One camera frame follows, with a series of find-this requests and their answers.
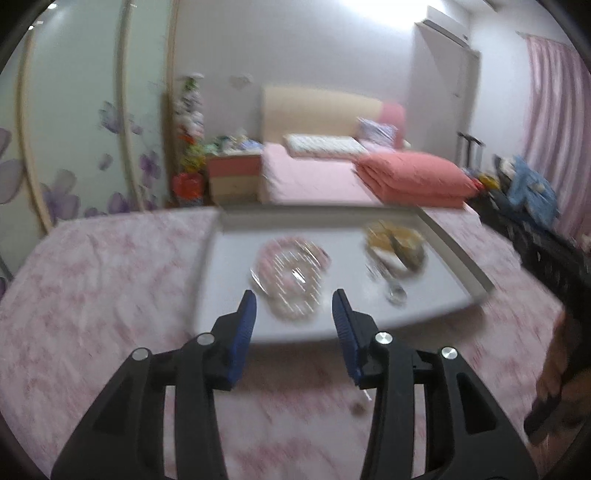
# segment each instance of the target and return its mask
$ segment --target blue clothing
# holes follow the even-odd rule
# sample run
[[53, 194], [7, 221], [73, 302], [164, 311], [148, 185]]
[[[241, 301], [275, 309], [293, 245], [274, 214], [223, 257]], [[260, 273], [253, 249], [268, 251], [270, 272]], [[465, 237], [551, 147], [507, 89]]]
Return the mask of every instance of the blue clothing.
[[511, 182], [507, 198], [511, 206], [521, 207], [538, 225], [550, 230], [558, 215], [558, 199], [550, 182], [530, 169], [521, 157], [515, 157], [515, 177]]

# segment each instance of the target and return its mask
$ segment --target person's hand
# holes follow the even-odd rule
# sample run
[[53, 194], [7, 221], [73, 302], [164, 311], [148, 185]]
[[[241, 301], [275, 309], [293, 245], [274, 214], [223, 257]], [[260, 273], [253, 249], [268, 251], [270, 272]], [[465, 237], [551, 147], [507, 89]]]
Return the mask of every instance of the person's hand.
[[591, 413], [591, 369], [579, 373], [566, 385], [562, 385], [561, 377], [568, 365], [569, 353], [566, 315], [562, 313], [554, 327], [554, 336], [535, 389], [538, 398], [545, 401], [549, 395], [555, 397], [560, 394], [562, 388], [562, 400], [573, 405], [573, 411], [568, 416], [583, 417]]

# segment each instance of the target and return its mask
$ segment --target air conditioner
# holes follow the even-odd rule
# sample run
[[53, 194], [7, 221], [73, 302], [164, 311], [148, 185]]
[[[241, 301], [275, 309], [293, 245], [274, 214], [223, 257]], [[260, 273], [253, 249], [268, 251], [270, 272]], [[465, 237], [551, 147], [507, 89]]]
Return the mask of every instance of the air conditioner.
[[447, 38], [460, 44], [462, 47], [467, 47], [469, 44], [470, 38], [468, 36], [468, 28], [436, 8], [431, 6], [427, 7], [427, 16], [422, 23], [423, 25], [437, 30], [439, 33], [442, 33]]

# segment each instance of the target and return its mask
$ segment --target metal spoon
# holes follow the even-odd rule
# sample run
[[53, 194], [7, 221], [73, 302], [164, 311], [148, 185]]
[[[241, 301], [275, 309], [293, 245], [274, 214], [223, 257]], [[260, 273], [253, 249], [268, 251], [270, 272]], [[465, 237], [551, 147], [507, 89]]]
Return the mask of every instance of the metal spoon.
[[396, 277], [394, 277], [394, 275], [392, 275], [386, 263], [384, 263], [371, 248], [368, 248], [367, 250], [370, 259], [374, 261], [375, 267], [386, 281], [386, 298], [388, 301], [396, 306], [406, 304], [408, 295], [401, 283], [396, 279]]

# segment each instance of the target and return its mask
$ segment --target pink curtain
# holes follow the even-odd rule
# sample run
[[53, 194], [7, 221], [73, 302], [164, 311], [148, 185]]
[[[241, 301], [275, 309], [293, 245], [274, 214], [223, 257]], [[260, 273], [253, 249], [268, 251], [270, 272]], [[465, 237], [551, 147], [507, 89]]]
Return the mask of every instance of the pink curtain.
[[579, 239], [591, 232], [591, 74], [577, 51], [529, 36], [532, 98], [525, 160], [554, 187], [556, 229]]

